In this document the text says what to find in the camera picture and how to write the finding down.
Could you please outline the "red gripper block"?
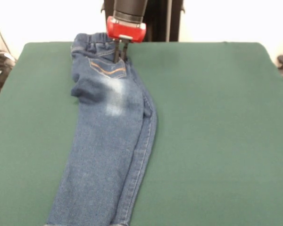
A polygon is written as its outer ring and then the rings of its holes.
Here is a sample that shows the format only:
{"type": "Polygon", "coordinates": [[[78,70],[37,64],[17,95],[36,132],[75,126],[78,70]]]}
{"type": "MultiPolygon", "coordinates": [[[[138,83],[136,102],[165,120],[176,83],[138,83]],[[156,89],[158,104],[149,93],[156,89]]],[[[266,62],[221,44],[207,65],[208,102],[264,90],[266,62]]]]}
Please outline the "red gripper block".
{"type": "MultiPolygon", "coordinates": [[[[113,16],[107,18],[107,35],[115,40],[114,63],[119,61],[120,40],[140,43],[146,34],[146,24],[135,24],[115,19],[113,16]]],[[[128,42],[124,42],[122,59],[126,59],[128,42]]]]}

